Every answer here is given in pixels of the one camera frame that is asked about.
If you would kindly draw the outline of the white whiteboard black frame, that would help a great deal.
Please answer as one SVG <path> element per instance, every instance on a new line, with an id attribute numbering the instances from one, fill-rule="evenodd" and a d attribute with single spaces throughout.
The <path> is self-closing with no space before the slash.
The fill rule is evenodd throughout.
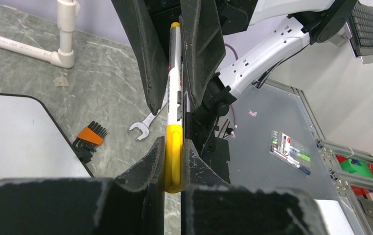
<path id="1" fill-rule="evenodd" d="M 43 103 L 0 94 L 0 179 L 89 176 Z"/>

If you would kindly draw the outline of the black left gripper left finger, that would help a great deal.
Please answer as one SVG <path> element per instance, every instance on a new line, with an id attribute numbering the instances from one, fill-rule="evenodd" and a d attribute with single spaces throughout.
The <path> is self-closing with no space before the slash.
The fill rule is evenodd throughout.
<path id="1" fill-rule="evenodd" d="M 0 235 L 161 235 L 164 137 L 115 178 L 0 180 Z"/>

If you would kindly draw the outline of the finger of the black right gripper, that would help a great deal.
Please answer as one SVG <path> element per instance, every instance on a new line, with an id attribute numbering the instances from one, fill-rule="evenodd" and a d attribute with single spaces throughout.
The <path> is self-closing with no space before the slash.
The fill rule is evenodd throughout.
<path id="1" fill-rule="evenodd" d="M 146 104 L 156 115 L 166 89 L 168 59 L 144 1 L 113 0 L 112 4 L 136 57 Z"/>
<path id="2" fill-rule="evenodd" d="M 187 91 L 196 109 L 226 51 L 216 1 L 182 0 L 180 6 Z"/>

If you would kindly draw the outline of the yellow marker cap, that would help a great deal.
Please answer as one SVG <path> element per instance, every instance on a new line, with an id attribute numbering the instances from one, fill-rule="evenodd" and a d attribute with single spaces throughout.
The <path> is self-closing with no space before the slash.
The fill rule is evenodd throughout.
<path id="1" fill-rule="evenodd" d="M 182 174 L 183 128 L 178 124 L 171 124 L 166 129 L 165 159 L 164 159 L 164 187 L 167 193 L 181 191 Z"/>

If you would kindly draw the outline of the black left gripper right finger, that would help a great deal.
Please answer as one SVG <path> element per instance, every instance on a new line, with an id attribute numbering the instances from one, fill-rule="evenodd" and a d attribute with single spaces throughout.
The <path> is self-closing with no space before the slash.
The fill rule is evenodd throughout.
<path id="1" fill-rule="evenodd" d="M 185 139 L 181 234 L 326 235 L 314 199 L 296 188 L 248 189 L 219 177 Z"/>

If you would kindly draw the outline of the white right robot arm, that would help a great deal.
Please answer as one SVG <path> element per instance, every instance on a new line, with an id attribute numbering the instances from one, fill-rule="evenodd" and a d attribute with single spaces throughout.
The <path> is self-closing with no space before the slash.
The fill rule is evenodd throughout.
<path id="1" fill-rule="evenodd" d="M 168 101 L 165 149 L 180 154 L 185 102 L 206 118 L 223 116 L 252 81 L 309 45 L 323 43 L 345 24 L 354 0 L 115 0 L 112 2 L 139 66 L 153 114 Z M 283 16 L 261 43 L 226 69 L 224 37 Z"/>

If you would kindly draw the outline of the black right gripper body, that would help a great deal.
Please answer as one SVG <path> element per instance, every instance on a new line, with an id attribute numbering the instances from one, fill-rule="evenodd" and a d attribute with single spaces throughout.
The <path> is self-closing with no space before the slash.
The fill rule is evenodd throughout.
<path id="1" fill-rule="evenodd" d="M 144 2 L 158 33 L 163 24 L 170 25 L 181 14 L 179 0 L 146 0 Z M 216 0 L 222 33 L 224 36 L 247 30 L 257 0 Z"/>

